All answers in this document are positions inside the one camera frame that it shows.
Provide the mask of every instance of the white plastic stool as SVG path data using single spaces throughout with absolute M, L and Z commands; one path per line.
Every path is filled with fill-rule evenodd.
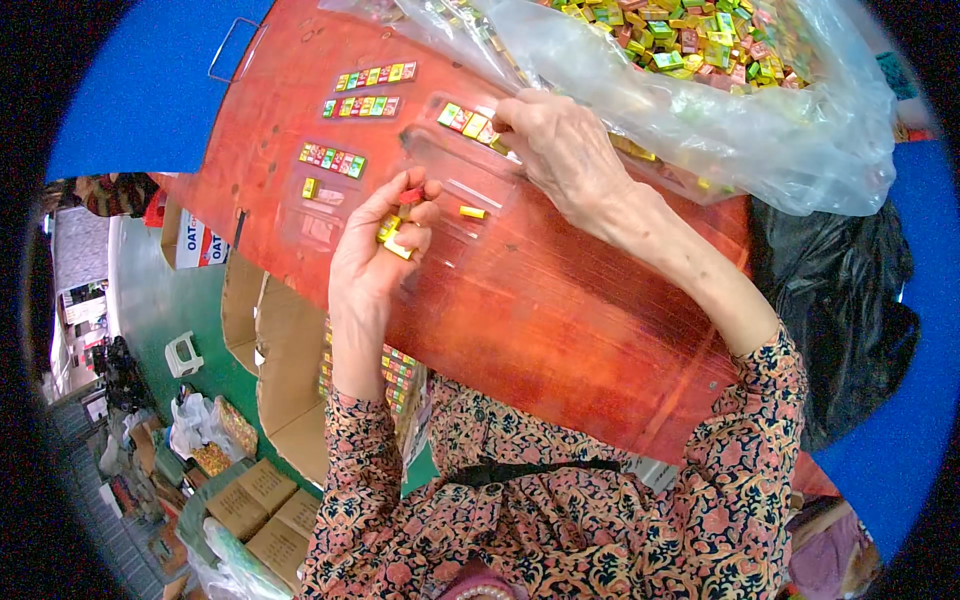
M 167 357 L 167 366 L 170 367 L 170 374 L 174 377 L 183 377 L 190 373 L 197 372 L 204 364 L 204 358 L 197 355 L 193 348 L 193 331 L 187 331 L 179 338 L 175 339 L 164 349 L 163 354 Z

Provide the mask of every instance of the floral blouse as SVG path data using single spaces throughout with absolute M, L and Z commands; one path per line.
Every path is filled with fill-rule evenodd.
M 333 394 L 330 469 L 305 598 L 437 598 L 480 560 L 530 598 L 772 598 L 789 560 L 784 522 L 806 374 L 783 325 L 735 357 L 740 383 L 690 436 L 673 489 L 631 473 L 561 468 L 478 489 L 447 484 L 500 463 L 622 461 L 628 453 L 435 375 L 430 442 L 440 477 L 400 499 L 383 398 Z

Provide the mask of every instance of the red wooden table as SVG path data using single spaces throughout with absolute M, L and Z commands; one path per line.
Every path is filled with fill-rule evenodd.
M 395 302 L 388 342 L 543 419 L 679 462 L 693 427 L 734 379 L 723 343 L 683 292 L 570 226 L 512 162 L 433 123 L 446 100 L 491 107 L 503 93 L 390 30 L 320 11 L 316 0 L 279 0 L 265 22 L 248 71 L 224 99 L 201 171 L 157 177 L 170 198 L 326 307 L 333 244 L 298 240 L 303 224 L 290 208 L 304 177 L 344 191 L 335 222 L 403 166 L 425 163 L 450 192 L 441 198 L 444 223 Z M 414 82 L 333 92 L 342 73 L 411 60 Z M 321 118 L 324 100 L 351 95 L 402 102 L 393 120 Z M 363 176 L 298 162 L 304 141 L 365 156 Z M 492 207 L 491 217 L 458 217 L 459 204 L 477 194 L 492 201 L 481 206 Z M 704 208 L 664 196 L 726 257 L 746 264 L 744 202 Z

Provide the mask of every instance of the woman's left hand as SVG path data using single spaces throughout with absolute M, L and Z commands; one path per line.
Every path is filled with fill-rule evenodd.
M 424 202 L 414 206 L 397 229 L 395 241 L 413 250 L 409 260 L 376 242 L 376 232 L 391 212 L 400 206 L 399 195 L 423 186 Z M 430 202 L 442 191 L 439 181 L 426 180 L 422 167 L 408 169 L 373 192 L 347 221 L 340 244 L 330 264 L 329 304 L 334 323 L 353 322 L 386 327 L 391 294 L 412 274 L 430 247 L 430 226 L 440 218 L 439 207 Z

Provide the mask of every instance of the green floor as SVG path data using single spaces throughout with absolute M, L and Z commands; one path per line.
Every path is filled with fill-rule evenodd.
M 189 382 L 205 396 L 222 394 L 253 424 L 260 435 L 257 458 L 269 458 L 277 468 L 305 489 L 317 489 L 300 476 L 263 435 L 256 414 L 256 378 L 224 346 L 220 324 L 222 265 L 174 271 L 160 254 L 158 228 L 145 228 L 141 220 L 123 219 L 116 281 L 118 319 L 131 352 L 140 361 L 147 385 L 154 393 L 164 422 L 172 422 L 170 401 L 181 382 Z M 204 365 L 194 374 L 174 379 L 163 349 L 185 331 L 193 331 L 194 346 Z M 410 468 L 407 493 L 437 475 L 429 448 Z

